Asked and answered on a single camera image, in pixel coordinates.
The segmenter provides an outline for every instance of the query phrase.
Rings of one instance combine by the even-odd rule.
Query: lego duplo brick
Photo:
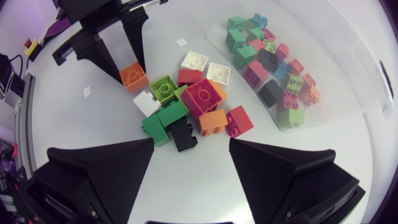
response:
[[[134,93],[149,84],[149,80],[138,62],[121,70],[119,74],[129,93]]]
[[[218,103],[223,100],[206,78],[186,88],[182,92],[181,98],[195,118],[216,108]]]
[[[259,96],[268,108],[284,97],[284,91],[275,80],[269,80],[259,91]]]
[[[174,121],[187,115],[186,109],[182,106],[181,102],[171,102],[168,107],[161,108],[157,113],[159,121],[162,123],[163,127],[167,127]]]
[[[202,136],[209,136],[211,133],[221,133],[228,124],[224,110],[204,113],[199,117],[198,121]]]
[[[174,91],[178,88],[175,82],[170,78],[170,75],[166,75],[154,83],[149,85],[150,90],[154,93],[157,100],[159,100],[162,106],[167,106],[171,101],[175,100]]]
[[[156,114],[142,120],[141,129],[154,140],[155,146],[157,147],[163,146],[170,141],[169,136]]]
[[[226,115],[226,119],[228,121],[226,127],[227,133],[232,138],[236,138],[254,127],[248,114],[243,109],[243,106],[229,111]]]

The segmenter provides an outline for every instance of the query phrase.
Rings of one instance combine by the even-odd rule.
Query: white tabletop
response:
[[[146,8],[149,20],[142,31],[150,82],[166,74],[177,79],[188,51],[209,56],[209,62],[233,67],[205,37],[209,16],[217,16],[216,11],[207,11],[211,2],[174,0]],[[53,60],[54,50],[79,28],[75,24],[52,40],[28,70],[36,77],[32,132],[37,167],[48,161],[49,147],[78,149],[147,137],[141,131],[145,116],[132,102],[137,93],[129,94],[90,61],[78,62],[74,53],[60,67]],[[136,60],[120,22],[100,36],[119,69]],[[188,44],[181,47],[176,40],[182,38]],[[83,90],[88,86],[91,94],[85,98]],[[335,163],[359,179],[366,191],[345,221],[360,223],[372,181],[371,143],[363,115],[282,133],[234,68],[226,92],[229,97],[223,109],[243,105],[254,124],[239,139],[308,151],[334,149]],[[229,155],[229,136],[221,133],[204,138],[199,135],[197,122],[189,122],[194,125],[198,145],[183,153],[178,153],[173,141],[155,148],[129,223],[254,223]]]

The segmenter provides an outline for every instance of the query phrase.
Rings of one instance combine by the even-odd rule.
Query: lime green lego brick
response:
[[[249,65],[253,60],[257,51],[252,46],[245,46],[236,50],[233,63],[237,69],[242,69]]]
[[[245,23],[246,21],[240,16],[231,17],[228,19],[227,30],[238,29],[242,32],[244,30]]]
[[[162,106],[167,106],[171,101],[176,99],[174,91],[178,89],[178,87],[170,78],[170,75],[165,75],[154,83],[151,83],[149,88]]]
[[[304,113],[295,109],[285,109],[278,114],[277,123],[281,128],[298,128],[304,123]]]
[[[181,102],[171,102],[166,108],[161,108],[157,113],[159,121],[162,123],[163,127],[167,127],[174,121],[187,115],[187,111],[182,106]]]
[[[282,88],[288,92],[299,95],[301,87],[303,86],[303,79],[293,75],[291,73],[286,73],[284,81],[282,82]]]
[[[188,88],[187,85],[181,86],[180,88],[178,88],[177,90],[174,91],[174,95],[181,102],[181,104],[185,108],[185,110],[189,113],[189,109],[187,108],[187,106],[185,106],[185,103],[182,101],[182,98],[181,98],[181,94],[186,88]]]
[[[264,31],[262,31],[258,27],[254,28],[254,29],[251,29],[249,31],[248,37],[246,38],[246,42],[252,41],[254,39],[264,40]]]
[[[237,29],[228,30],[228,34],[226,36],[226,45],[229,48],[231,53],[235,53],[236,49],[243,47],[244,38],[243,35]]]
[[[264,40],[263,42],[266,45],[266,47],[264,47],[264,49],[268,50],[271,53],[275,53],[276,52],[276,44],[272,43],[271,41],[269,41],[267,39]]]
[[[155,146],[157,147],[163,146],[170,141],[169,135],[167,135],[156,114],[142,120],[141,129],[149,137],[154,139]]]

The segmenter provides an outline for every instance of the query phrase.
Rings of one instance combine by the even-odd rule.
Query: clear plastic bin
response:
[[[267,18],[266,29],[275,36],[273,43],[276,47],[281,43],[289,47],[284,62],[289,63],[296,58],[305,68],[299,77],[303,78],[308,73],[316,82],[320,101],[308,106],[298,95],[298,110],[302,111],[304,122],[302,125],[279,125],[282,131],[319,125],[375,107],[382,106],[386,114],[392,111],[391,93],[379,62],[359,32],[331,1],[248,1],[240,10],[236,9],[235,4],[241,3],[231,1],[233,12],[228,15],[220,13],[220,21],[211,27],[206,36],[241,75],[245,76],[248,68],[240,68],[233,62],[234,54],[226,44],[228,19],[241,16],[248,20],[260,14]],[[251,36],[249,39],[256,36],[250,34],[249,29],[241,32],[245,40],[243,46],[248,44],[248,36]],[[271,79],[286,90],[283,88],[283,78],[278,79],[269,72],[269,76],[260,84],[251,85],[254,86],[253,91],[260,97],[261,89]],[[281,117],[300,119],[295,112],[278,110],[278,103],[271,107],[263,103],[276,124],[282,124],[278,122]]]

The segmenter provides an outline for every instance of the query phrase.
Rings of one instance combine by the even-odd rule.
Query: dark green lego brick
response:
[[[238,29],[240,32],[242,32],[244,30],[245,23],[246,21],[240,16],[231,17],[228,19],[228,25],[226,29]]]
[[[295,109],[284,109],[278,113],[277,123],[281,128],[298,128],[304,123],[304,113]]]
[[[151,83],[149,88],[162,106],[167,106],[171,101],[176,99],[174,91],[178,89],[178,87],[170,78],[170,75],[165,75],[154,83]]]
[[[167,127],[176,120],[187,115],[187,111],[182,106],[181,102],[171,102],[166,108],[161,108],[157,113],[159,121],[162,123],[163,127]]]
[[[174,91],[174,95],[181,102],[181,104],[185,108],[185,110],[189,113],[189,109],[187,108],[187,106],[185,106],[185,103],[182,101],[182,98],[181,98],[181,94],[186,88],[188,88],[187,85],[181,86],[180,88],[178,88],[177,90]]]
[[[154,140],[157,147],[163,146],[170,141],[169,135],[167,135],[156,114],[142,120],[141,129]]]
[[[237,69],[242,69],[249,65],[253,60],[257,51],[252,46],[245,46],[236,50],[234,55],[233,64]]]
[[[243,47],[244,38],[243,35],[237,29],[228,30],[228,34],[226,36],[226,45],[229,48],[231,53],[235,53],[236,49]]]

